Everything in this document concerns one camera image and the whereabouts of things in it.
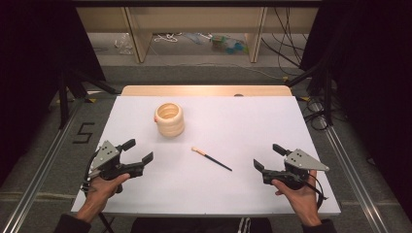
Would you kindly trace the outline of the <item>cream ribbed cup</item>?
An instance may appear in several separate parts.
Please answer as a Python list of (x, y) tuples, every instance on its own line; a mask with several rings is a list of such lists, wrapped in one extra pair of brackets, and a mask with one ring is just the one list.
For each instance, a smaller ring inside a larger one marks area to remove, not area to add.
[(183, 109), (176, 103), (164, 103), (154, 111), (158, 132), (168, 138), (181, 135), (185, 130)]

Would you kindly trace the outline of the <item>wooden shelf unit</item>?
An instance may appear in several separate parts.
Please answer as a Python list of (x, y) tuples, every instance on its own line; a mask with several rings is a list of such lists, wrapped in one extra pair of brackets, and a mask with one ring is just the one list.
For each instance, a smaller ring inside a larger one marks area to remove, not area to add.
[(145, 61), (154, 33), (242, 33), (250, 61), (258, 61), (260, 38), (280, 33), (308, 34), (318, 10), (292, 7), (79, 7), (88, 33), (127, 33), (136, 61)]

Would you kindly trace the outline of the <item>person's left hand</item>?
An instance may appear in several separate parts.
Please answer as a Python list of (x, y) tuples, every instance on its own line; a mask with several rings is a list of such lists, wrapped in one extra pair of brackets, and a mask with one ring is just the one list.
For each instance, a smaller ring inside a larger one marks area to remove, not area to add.
[(123, 174), (117, 178), (106, 181), (97, 177), (91, 181), (91, 191), (86, 195), (86, 202), (93, 206), (104, 206), (116, 193), (118, 186), (126, 182), (130, 176)]

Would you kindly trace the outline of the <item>white foam board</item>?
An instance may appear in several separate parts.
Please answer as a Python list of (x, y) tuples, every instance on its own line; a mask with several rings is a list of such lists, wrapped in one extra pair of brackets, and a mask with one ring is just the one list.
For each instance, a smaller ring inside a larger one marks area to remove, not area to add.
[[(157, 130), (155, 110), (164, 103), (183, 109), (185, 130), (177, 137), (164, 137)], [(292, 96), (120, 96), (101, 138), (114, 145), (136, 141), (120, 156), (125, 164), (154, 153), (143, 176), (125, 182), (122, 193), (109, 200), (104, 211), (115, 216), (288, 214), (292, 210), (288, 200), (275, 196), (274, 187), (263, 182), (254, 160), (270, 170), (283, 169), (284, 158), (273, 144), (317, 153)]]

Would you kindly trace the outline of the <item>person's right hand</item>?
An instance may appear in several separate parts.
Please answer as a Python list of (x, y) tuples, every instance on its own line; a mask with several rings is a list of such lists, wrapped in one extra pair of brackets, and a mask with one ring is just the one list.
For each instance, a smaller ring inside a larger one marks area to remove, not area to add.
[(271, 183), (277, 188), (275, 194), (285, 195), (299, 218), (318, 217), (316, 194), (313, 189), (304, 186), (299, 190), (293, 190), (279, 180), (273, 180)]

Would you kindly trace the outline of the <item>black metal stand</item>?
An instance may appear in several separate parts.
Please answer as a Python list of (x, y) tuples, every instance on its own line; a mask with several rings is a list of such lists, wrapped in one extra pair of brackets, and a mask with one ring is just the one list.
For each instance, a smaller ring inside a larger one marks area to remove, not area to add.
[(120, 94), (120, 92), (101, 81), (94, 79), (88, 74), (76, 70), (66, 69), (60, 73), (58, 78), (58, 93), (60, 102), (60, 128), (63, 128), (69, 120), (69, 106), (67, 91), (70, 91), (76, 99), (86, 99), (87, 91), (83, 83), (90, 83), (109, 94)]
[(286, 81), (287, 87), (293, 87), (298, 83), (303, 82), (307, 78), (311, 78), (307, 86), (307, 92), (310, 96), (324, 95), (324, 108), (321, 110), (322, 116), (326, 120), (327, 126), (332, 126), (331, 119), (331, 74), (327, 65), (318, 64), (305, 71), (301, 75), (295, 77), (291, 81)]

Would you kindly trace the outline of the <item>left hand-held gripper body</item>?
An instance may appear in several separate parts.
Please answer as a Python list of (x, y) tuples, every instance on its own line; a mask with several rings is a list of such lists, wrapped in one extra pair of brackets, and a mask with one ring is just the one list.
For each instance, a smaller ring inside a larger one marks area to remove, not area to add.
[(93, 155), (86, 177), (88, 179), (100, 177), (106, 181), (113, 180), (123, 174), (128, 174), (130, 178), (141, 177), (145, 167), (142, 161), (122, 164), (120, 162), (121, 153), (122, 151), (118, 151), (117, 147), (108, 140), (104, 141)]

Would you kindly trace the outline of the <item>aluminium floor rail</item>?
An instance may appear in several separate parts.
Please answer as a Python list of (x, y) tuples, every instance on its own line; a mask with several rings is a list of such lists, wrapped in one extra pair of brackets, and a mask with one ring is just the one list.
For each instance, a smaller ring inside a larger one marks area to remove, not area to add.
[(17, 205), (10, 214), (5, 226), (0, 229), (0, 233), (18, 233), (24, 223), (35, 199), (38, 191), (42, 187), (56, 157), (60, 153), (61, 147), (68, 135), (73, 120), (79, 108), (83, 105), (84, 100), (75, 100), (72, 107), (69, 109), (69, 117), (67, 121), (58, 128), (52, 142), (50, 143), (47, 152), (42, 157), (42, 161), (36, 169), (36, 172), (31, 176), (30, 183), (27, 188), (15, 198), (10, 197), (10, 200), (16, 199)]
[(374, 233), (389, 233), (389, 228), (385, 224), (383, 217), (373, 202), (370, 194), (365, 188), (359, 173), (356, 171), (352, 160), (344, 149), (340, 138), (338, 137), (334, 127), (331, 123), (326, 122), (326, 115), (323, 114), (321, 125), (326, 130), (328, 140), (334, 149), (337, 159), (348, 179), (348, 182), (358, 199), (360, 207), (369, 222), (369, 225)]

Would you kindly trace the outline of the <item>clear plastic bag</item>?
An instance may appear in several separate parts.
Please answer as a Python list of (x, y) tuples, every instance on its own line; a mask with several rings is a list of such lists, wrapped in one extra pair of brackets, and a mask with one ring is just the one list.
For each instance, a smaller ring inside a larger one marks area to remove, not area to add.
[(128, 33), (120, 34), (115, 40), (114, 46), (120, 54), (131, 55), (133, 53), (133, 46)]

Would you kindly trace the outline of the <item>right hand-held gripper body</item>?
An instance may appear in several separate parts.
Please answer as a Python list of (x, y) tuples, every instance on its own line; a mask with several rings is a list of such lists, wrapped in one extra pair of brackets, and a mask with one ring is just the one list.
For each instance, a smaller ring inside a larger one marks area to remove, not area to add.
[(293, 190), (301, 189), (306, 185), (309, 171), (328, 171), (329, 167), (301, 149), (291, 150), (284, 156), (284, 171), (264, 170), (261, 172), (265, 184), (279, 180)]

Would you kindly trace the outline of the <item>black curtain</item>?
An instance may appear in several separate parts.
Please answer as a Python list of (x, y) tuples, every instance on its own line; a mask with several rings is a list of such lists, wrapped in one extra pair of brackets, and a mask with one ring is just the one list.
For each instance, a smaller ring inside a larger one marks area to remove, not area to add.
[(103, 81), (71, 0), (0, 0), (0, 185), (25, 153), (67, 69)]
[(323, 0), (301, 61), (308, 70), (334, 39), (341, 103), (412, 221), (412, 0)]

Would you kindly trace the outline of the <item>colourful plastic toy pack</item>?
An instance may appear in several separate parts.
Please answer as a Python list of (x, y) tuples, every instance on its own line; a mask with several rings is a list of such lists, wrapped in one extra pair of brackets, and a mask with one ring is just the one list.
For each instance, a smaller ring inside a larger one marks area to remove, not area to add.
[(214, 35), (210, 39), (212, 49), (217, 51), (224, 51), (227, 54), (235, 54), (237, 52), (248, 53), (249, 50), (246, 45), (239, 40), (229, 38), (222, 35)]

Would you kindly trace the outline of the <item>black-handled brush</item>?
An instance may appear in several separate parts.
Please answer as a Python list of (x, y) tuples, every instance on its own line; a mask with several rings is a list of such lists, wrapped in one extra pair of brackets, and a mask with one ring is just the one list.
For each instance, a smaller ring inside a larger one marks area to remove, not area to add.
[(198, 154), (200, 154), (200, 155), (202, 155), (202, 156), (204, 156), (205, 158), (211, 160), (212, 162), (218, 164), (219, 166), (225, 168), (226, 170), (228, 170), (228, 171), (230, 171), (230, 172), (233, 171), (231, 168), (229, 168), (228, 166), (224, 165), (224, 164), (221, 163), (219, 160), (213, 158), (212, 156), (210, 156), (210, 155), (207, 154), (206, 152), (204, 152), (204, 151), (202, 151), (202, 150), (200, 150), (200, 149), (198, 149), (198, 148), (196, 148), (196, 147), (191, 147), (191, 150), (194, 151), (194, 152), (196, 152), (196, 153), (198, 153)]

